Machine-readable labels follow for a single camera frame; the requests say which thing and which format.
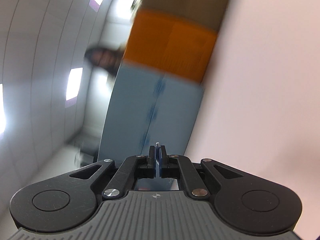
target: ribbed surface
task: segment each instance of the ribbed surface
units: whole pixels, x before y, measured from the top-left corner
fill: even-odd
[[[96,216],[79,228],[52,235],[40,235],[20,229],[10,240],[252,240],[259,238],[262,237],[247,236],[227,227],[214,215],[208,203],[193,201],[182,191],[158,193],[130,191],[121,200],[105,201]],[[266,238],[270,240],[299,239],[292,232],[263,237],[263,239]]]

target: floor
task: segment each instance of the floor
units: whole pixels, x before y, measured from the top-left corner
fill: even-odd
[[[43,165],[42,169],[30,181],[30,184],[77,169],[77,166],[75,165],[75,156],[78,153],[78,147],[69,145],[63,147],[54,156],[52,156],[45,165]],[[16,231],[17,228],[12,220],[9,209],[7,209],[0,219],[0,240],[8,239]]]

